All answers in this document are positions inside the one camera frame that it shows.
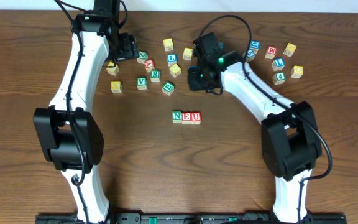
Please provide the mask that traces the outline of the red U block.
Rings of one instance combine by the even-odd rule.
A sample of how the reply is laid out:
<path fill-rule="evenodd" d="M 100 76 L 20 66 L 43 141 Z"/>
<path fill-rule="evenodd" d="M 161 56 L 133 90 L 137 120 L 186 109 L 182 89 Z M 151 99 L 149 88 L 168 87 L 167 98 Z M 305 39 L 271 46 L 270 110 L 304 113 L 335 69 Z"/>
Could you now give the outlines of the red U block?
<path fill-rule="evenodd" d="M 200 123 L 201 123 L 201 113 L 191 112 L 191 124 L 200 124 Z"/>

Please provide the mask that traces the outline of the green R block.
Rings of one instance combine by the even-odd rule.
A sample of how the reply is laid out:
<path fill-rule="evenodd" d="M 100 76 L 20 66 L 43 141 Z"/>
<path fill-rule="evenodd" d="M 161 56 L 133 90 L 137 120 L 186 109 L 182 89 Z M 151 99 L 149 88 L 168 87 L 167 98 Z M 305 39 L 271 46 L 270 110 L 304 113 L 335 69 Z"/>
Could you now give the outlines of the green R block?
<path fill-rule="evenodd" d="M 161 72 L 160 70 L 152 70 L 150 73 L 150 81 L 153 83 L 160 82 Z"/>

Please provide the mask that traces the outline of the red E block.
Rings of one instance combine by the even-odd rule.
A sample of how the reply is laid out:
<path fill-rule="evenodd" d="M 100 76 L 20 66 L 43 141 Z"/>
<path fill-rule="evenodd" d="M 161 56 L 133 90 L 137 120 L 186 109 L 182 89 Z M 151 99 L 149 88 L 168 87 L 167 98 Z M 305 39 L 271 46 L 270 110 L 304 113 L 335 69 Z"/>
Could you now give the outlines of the red E block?
<path fill-rule="evenodd" d="M 181 123 L 182 124 L 191 124 L 191 113 L 190 112 L 182 112 Z"/>

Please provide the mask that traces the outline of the green N block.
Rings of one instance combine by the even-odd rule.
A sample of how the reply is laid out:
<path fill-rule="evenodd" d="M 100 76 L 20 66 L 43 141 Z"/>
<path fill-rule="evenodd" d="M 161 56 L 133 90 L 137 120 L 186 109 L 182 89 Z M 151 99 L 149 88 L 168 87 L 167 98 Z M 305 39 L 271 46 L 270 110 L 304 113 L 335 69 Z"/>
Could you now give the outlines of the green N block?
<path fill-rule="evenodd" d="M 172 112 L 172 122 L 173 123 L 181 123 L 182 122 L 182 112 L 181 111 L 173 111 Z"/>

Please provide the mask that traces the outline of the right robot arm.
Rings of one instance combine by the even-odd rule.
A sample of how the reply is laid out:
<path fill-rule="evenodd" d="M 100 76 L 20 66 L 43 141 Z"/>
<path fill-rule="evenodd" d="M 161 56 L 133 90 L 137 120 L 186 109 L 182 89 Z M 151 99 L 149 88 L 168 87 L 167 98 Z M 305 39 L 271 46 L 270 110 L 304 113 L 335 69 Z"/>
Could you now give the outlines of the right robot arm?
<path fill-rule="evenodd" d="M 323 139 L 307 102 L 294 103 L 271 89 L 237 52 L 201 60 L 188 69 L 189 88 L 220 88 L 235 96 L 261 125 L 262 157 L 275 176 L 273 214 L 280 222 L 307 216 L 306 191 L 322 154 Z"/>

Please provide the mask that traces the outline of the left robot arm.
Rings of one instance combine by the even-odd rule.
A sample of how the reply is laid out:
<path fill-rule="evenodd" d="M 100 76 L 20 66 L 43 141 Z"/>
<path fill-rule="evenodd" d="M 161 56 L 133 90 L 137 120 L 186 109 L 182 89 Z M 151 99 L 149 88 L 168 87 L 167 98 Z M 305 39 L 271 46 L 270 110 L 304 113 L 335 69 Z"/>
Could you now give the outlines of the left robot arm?
<path fill-rule="evenodd" d="M 37 223 L 112 221 L 98 167 L 104 138 L 92 108 L 104 62 L 135 56 L 135 38 L 119 33 L 121 27 L 115 12 L 90 11 L 71 20 L 71 54 L 63 80 L 48 108 L 35 109 L 33 121 L 43 155 L 66 178 L 78 211 L 69 217 L 37 217 Z"/>

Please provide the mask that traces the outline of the green Z block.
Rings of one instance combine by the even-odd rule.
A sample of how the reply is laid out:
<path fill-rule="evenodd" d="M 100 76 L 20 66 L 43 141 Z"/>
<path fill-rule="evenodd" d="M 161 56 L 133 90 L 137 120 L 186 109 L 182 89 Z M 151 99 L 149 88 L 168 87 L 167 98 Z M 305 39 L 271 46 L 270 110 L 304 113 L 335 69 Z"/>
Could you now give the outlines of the green Z block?
<path fill-rule="evenodd" d="M 138 53 L 138 57 L 137 57 L 137 62 L 144 64 L 146 60 L 149 59 L 149 55 L 147 52 L 144 51 L 139 51 Z"/>

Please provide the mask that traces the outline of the yellow C block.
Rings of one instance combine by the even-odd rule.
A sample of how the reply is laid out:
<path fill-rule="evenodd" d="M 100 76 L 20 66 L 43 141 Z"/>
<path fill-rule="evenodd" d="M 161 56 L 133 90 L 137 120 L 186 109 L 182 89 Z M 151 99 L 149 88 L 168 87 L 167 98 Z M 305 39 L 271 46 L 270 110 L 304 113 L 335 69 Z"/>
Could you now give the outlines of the yellow C block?
<path fill-rule="evenodd" d="M 114 62 L 109 62 L 106 66 L 106 71 L 113 76 L 116 76 L 119 73 L 119 66 Z"/>

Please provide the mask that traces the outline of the yellow O block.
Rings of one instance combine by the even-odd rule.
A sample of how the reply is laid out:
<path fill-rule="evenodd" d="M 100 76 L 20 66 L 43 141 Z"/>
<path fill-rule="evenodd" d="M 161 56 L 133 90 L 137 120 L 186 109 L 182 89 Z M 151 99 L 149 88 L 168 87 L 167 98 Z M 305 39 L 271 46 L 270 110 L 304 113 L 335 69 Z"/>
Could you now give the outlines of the yellow O block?
<path fill-rule="evenodd" d="M 181 74 L 181 68 L 177 63 L 170 66 L 169 70 L 170 70 L 170 74 L 174 78 L 176 78 L 177 76 L 179 76 Z"/>

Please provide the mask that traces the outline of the yellow s block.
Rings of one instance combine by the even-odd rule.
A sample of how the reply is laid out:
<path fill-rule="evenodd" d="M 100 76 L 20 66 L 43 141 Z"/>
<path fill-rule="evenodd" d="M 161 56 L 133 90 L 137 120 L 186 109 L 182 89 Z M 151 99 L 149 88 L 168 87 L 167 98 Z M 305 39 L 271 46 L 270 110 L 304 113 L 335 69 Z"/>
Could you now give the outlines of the yellow s block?
<path fill-rule="evenodd" d="M 174 50 L 173 39 L 172 38 L 164 39 L 163 46 L 166 52 Z"/>
<path fill-rule="evenodd" d="M 193 49 L 185 47 L 183 51 L 183 59 L 191 61 L 193 57 Z"/>

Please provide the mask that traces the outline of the red A block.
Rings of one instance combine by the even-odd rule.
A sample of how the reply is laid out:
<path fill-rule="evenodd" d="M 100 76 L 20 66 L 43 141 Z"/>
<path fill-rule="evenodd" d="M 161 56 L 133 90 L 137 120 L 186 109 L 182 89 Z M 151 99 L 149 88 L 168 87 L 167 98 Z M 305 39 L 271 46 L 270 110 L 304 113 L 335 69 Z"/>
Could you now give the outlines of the red A block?
<path fill-rule="evenodd" d="M 148 59 L 144 62 L 145 69 L 147 73 L 150 73 L 152 70 L 155 69 L 155 63 L 153 59 Z"/>

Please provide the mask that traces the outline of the green B block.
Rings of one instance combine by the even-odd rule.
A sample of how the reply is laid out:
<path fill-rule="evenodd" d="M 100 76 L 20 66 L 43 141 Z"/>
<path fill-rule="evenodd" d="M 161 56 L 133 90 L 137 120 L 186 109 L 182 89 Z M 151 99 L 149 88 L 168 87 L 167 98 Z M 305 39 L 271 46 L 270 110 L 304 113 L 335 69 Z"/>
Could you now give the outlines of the green B block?
<path fill-rule="evenodd" d="M 172 82 L 166 82 L 163 87 L 162 91 L 164 94 L 170 96 L 174 92 L 175 86 Z"/>

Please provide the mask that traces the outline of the blue l block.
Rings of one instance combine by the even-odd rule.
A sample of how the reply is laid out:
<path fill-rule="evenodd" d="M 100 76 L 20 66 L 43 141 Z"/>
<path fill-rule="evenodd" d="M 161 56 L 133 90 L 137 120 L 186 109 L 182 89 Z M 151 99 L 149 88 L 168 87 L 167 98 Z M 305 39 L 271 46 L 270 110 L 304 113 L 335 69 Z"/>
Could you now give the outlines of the blue l block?
<path fill-rule="evenodd" d="M 167 63 L 168 63 L 169 67 L 176 64 L 177 63 L 177 55 L 176 54 L 168 54 L 167 55 Z"/>
<path fill-rule="evenodd" d="M 273 71 L 280 71 L 284 68 L 285 66 L 285 61 L 284 59 L 282 58 L 276 58 L 276 59 L 273 59 L 273 62 L 272 62 L 272 69 Z"/>

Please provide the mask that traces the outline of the green V block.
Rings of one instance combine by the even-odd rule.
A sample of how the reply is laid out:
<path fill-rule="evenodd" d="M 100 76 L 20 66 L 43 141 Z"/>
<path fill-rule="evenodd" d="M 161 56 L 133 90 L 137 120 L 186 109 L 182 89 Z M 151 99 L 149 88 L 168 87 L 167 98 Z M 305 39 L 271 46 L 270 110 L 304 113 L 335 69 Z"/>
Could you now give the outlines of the green V block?
<path fill-rule="evenodd" d="M 147 89 L 147 79 L 145 77 L 137 78 L 137 89 L 146 90 Z"/>

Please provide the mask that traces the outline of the yellow K block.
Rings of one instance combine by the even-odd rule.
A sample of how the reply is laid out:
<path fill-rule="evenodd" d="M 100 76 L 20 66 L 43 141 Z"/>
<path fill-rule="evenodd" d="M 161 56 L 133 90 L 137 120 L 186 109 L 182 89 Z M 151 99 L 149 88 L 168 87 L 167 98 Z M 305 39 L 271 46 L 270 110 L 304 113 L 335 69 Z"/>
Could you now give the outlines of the yellow K block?
<path fill-rule="evenodd" d="M 111 81 L 110 89 L 113 93 L 122 93 L 122 83 L 120 81 Z"/>

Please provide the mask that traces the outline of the yellow S block top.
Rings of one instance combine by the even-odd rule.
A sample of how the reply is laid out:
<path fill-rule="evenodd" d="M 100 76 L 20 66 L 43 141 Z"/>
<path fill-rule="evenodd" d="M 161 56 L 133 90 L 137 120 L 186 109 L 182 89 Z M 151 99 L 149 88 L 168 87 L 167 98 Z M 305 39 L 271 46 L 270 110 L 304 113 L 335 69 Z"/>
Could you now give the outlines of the yellow S block top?
<path fill-rule="evenodd" d="M 166 52 L 174 50 L 173 39 L 172 38 L 164 39 L 163 46 Z"/>

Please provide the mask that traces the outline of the blue 5 block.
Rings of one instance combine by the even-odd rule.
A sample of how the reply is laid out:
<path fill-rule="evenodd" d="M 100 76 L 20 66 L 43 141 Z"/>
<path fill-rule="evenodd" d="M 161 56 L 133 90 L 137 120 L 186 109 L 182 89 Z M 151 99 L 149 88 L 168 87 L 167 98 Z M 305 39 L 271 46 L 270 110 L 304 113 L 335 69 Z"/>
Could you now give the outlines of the blue 5 block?
<path fill-rule="evenodd" d="M 251 62 L 255 58 L 255 53 L 253 50 L 248 50 L 243 53 L 243 57 L 245 58 L 246 62 Z"/>

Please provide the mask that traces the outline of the blue D block right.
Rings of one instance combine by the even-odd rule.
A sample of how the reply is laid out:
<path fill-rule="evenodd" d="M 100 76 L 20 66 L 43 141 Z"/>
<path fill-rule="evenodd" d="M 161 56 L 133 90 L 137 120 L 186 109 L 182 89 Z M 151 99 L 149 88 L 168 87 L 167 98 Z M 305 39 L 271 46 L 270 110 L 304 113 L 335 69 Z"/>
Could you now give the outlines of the blue D block right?
<path fill-rule="evenodd" d="M 253 51 L 253 53 L 257 54 L 260 49 L 260 42 L 257 40 L 252 40 L 250 43 L 250 49 Z"/>

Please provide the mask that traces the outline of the red M block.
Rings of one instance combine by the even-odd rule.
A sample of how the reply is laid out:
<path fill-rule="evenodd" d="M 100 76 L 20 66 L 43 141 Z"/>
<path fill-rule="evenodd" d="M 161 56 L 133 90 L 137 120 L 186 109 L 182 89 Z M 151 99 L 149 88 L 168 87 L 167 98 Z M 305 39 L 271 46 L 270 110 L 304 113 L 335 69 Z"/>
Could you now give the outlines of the red M block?
<path fill-rule="evenodd" d="M 269 45 L 265 53 L 265 58 L 274 59 L 276 55 L 277 55 L 277 48 Z"/>

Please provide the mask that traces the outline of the blue L block right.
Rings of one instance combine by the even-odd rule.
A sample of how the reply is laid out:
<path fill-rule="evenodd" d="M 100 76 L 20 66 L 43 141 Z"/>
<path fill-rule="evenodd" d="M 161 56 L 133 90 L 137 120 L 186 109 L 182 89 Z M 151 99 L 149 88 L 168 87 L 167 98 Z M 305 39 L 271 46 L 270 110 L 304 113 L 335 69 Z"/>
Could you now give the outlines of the blue L block right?
<path fill-rule="evenodd" d="M 284 68 L 285 66 L 285 61 L 284 59 L 282 58 L 276 58 L 276 59 L 273 59 L 273 62 L 272 62 L 272 69 L 273 71 L 280 71 Z"/>

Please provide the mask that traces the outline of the green 4 block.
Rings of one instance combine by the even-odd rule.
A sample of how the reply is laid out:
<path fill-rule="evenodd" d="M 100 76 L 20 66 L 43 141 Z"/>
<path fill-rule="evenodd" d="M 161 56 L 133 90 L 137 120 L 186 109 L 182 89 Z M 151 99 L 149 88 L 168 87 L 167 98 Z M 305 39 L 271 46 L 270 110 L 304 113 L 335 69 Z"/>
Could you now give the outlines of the green 4 block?
<path fill-rule="evenodd" d="M 285 82 L 286 76 L 283 72 L 277 72 L 272 77 L 274 85 L 280 85 Z"/>

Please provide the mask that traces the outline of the yellow block top right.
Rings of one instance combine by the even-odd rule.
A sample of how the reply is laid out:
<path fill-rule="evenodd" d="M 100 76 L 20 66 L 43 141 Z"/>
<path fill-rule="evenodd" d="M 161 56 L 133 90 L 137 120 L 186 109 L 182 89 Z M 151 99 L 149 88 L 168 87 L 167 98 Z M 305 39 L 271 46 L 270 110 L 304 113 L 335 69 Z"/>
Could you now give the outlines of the yellow block top right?
<path fill-rule="evenodd" d="M 283 54 L 286 55 L 287 57 L 291 57 L 295 53 L 296 48 L 297 46 L 295 44 L 289 42 L 285 47 Z"/>

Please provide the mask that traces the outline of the yellow G block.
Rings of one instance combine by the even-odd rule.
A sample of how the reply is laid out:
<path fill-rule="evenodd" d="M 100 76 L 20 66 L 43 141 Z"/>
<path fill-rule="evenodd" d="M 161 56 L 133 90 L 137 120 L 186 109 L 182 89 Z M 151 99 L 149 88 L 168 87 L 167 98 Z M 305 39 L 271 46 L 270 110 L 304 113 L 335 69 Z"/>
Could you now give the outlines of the yellow G block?
<path fill-rule="evenodd" d="M 291 69 L 291 77 L 292 78 L 300 78 L 303 75 L 303 66 L 294 65 Z"/>

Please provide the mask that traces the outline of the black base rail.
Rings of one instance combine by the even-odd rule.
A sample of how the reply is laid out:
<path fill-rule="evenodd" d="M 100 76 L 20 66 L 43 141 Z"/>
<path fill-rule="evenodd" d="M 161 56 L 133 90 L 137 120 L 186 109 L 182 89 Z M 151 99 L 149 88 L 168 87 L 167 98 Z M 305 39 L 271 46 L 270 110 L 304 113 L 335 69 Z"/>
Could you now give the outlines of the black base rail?
<path fill-rule="evenodd" d="M 345 215 L 311 215 L 301 221 L 307 224 L 346 224 Z M 268 213 L 245 213 L 243 215 L 141 215 L 138 213 L 116 213 L 108 215 L 108 224 L 220 224 L 220 223 L 279 223 Z"/>

